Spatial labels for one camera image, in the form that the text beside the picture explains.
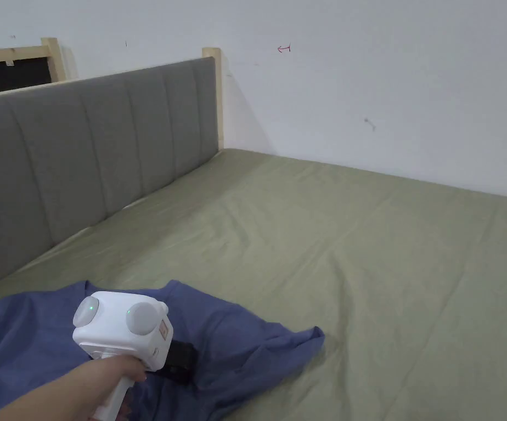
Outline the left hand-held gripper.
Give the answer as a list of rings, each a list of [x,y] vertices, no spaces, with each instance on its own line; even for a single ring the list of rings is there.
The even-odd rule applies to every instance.
[[[195,348],[175,339],[168,306],[155,298],[97,291],[81,301],[73,325],[73,341],[94,360],[129,355],[183,385],[194,375]]]

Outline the person's left hand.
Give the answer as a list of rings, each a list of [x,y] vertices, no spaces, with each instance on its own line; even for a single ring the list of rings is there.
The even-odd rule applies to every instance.
[[[131,356],[108,357],[85,363],[58,379],[56,420],[90,420],[119,381],[146,379],[142,363]]]

